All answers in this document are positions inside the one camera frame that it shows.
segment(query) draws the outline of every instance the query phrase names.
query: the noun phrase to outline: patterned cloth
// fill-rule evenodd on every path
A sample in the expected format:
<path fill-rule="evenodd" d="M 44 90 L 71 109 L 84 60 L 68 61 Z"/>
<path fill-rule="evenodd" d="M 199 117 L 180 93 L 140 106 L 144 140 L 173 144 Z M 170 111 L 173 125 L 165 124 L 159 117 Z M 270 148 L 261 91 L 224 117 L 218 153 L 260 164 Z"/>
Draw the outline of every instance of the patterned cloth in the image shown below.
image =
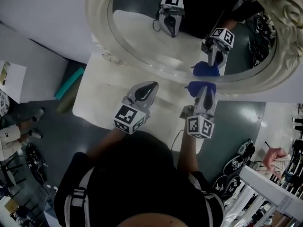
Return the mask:
<path fill-rule="evenodd" d="M 0 89 L 0 117 L 3 117 L 9 111 L 9 96 Z"/>

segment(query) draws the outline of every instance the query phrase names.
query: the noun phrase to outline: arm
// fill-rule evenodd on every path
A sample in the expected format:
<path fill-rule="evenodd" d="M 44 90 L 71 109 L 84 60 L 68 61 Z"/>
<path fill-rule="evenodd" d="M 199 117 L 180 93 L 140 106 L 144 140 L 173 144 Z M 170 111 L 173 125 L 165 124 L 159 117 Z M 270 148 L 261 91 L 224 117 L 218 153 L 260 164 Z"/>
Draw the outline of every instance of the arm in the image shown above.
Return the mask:
<path fill-rule="evenodd" d="M 187 120 L 185 120 L 177 169 L 184 175 L 198 171 L 198 161 L 196 158 L 196 139 L 187 134 Z"/>
<path fill-rule="evenodd" d="M 89 159 L 95 161 L 97 160 L 100 155 L 111 145 L 119 142 L 123 139 L 123 137 L 126 135 L 125 132 L 114 128 L 111 132 L 109 132 L 104 139 L 93 149 L 90 149 L 86 155 L 89 157 Z"/>

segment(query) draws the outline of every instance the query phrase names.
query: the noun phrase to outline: white table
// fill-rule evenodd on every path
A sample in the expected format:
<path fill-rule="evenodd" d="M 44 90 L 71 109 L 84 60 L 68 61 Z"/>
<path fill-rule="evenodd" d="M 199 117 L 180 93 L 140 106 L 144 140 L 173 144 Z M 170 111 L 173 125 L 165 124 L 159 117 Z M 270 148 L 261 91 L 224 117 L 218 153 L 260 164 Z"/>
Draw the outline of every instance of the white table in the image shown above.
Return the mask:
<path fill-rule="evenodd" d="M 154 38 L 148 41 L 149 48 L 157 47 L 156 51 L 161 58 L 172 57 L 175 59 L 172 61 L 181 61 L 186 59 L 182 58 L 186 53 L 173 55 L 171 54 L 173 52 L 171 48 L 170 50 L 165 48 L 167 48 L 167 44 L 170 44 L 176 50 L 178 48 L 181 49 L 183 48 L 181 45 L 188 39 L 191 43 L 195 41 L 196 46 L 195 54 L 197 56 L 193 60 L 192 65 L 199 61 L 207 60 L 207 55 L 200 51 L 200 46 L 197 46 L 197 44 L 201 43 L 200 40 L 199 43 L 196 43 L 198 39 L 186 34 L 179 34 L 176 38 L 167 36 L 166 41 L 161 43 L 160 41 L 163 37 L 160 32 L 155 32 L 152 29 L 152 18 L 136 13 L 116 12 L 114 19 L 118 30 L 132 46 L 142 49 L 146 44 L 147 34 L 154 35 Z M 139 36 L 142 40 L 138 40 L 138 34 L 142 35 L 141 37 Z M 224 74 L 224 71 L 225 66 L 220 69 L 220 74 Z M 101 52 L 93 53 L 90 57 L 72 110 L 73 114 L 96 126 L 112 129 L 114 127 L 113 114 L 116 107 L 122 102 L 122 98 L 132 86 L 145 81 L 157 81 L 159 83 L 159 91 L 150 109 L 151 117 L 140 130 L 151 133 L 171 148 L 173 140 L 179 131 L 184 129 L 185 120 L 180 119 L 179 115 L 184 106 L 194 103 L 193 97 L 184 89 L 184 85 L 164 79 L 132 65 L 122 64 L 116 66 L 105 60 L 101 56 Z M 183 133 L 180 133 L 174 143 L 173 150 L 180 151 L 182 136 Z M 203 139 L 197 139 L 197 153 L 200 151 L 203 141 Z"/>

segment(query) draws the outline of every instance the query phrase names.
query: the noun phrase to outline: white cube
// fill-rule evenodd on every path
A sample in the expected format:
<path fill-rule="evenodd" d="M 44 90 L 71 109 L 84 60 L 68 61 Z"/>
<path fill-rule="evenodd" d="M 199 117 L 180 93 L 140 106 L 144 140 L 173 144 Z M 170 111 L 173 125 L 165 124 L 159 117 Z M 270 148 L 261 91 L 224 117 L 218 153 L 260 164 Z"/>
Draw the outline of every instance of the white cube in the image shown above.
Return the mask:
<path fill-rule="evenodd" d="M 235 35 L 227 28 L 216 28 L 210 37 L 222 41 L 231 48 L 233 47 L 233 42 L 235 40 Z"/>
<path fill-rule="evenodd" d="M 116 128 L 128 134 L 133 134 L 145 123 L 145 117 L 145 113 L 129 105 L 121 104 L 118 110 L 116 110 L 114 124 Z"/>
<path fill-rule="evenodd" d="M 211 138 L 214 131 L 214 123 L 201 115 L 187 118 L 187 133 L 196 138 Z"/>

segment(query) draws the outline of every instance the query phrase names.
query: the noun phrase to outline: teal foam roll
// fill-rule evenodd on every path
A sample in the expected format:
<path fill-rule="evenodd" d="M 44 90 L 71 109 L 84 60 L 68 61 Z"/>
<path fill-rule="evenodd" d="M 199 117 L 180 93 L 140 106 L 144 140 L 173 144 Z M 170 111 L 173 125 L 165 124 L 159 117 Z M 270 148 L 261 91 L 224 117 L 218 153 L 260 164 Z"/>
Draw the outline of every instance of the teal foam roll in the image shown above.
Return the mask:
<path fill-rule="evenodd" d="M 70 86 L 77 80 L 80 75 L 84 74 L 84 69 L 79 68 L 55 93 L 54 97 L 60 100 L 64 93 L 70 88 Z"/>

